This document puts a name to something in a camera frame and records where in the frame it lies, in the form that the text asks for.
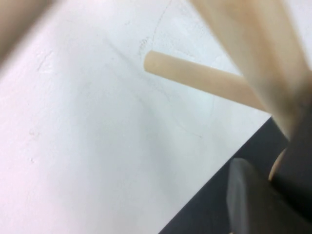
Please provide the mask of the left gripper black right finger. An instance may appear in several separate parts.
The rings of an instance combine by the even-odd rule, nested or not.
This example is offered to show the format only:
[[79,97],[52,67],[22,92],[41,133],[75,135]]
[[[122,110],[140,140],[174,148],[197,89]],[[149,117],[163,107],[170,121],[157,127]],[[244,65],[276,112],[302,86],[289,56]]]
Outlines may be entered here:
[[273,204],[278,209],[312,208],[312,106],[298,124],[287,148],[270,172]]

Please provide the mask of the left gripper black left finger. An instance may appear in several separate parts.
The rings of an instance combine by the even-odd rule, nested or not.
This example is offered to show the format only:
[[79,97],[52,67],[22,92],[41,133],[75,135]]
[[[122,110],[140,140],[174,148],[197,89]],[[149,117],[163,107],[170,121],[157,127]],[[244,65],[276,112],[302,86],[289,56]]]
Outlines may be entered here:
[[312,224],[295,212],[248,161],[230,163],[227,209],[233,234],[310,234]]

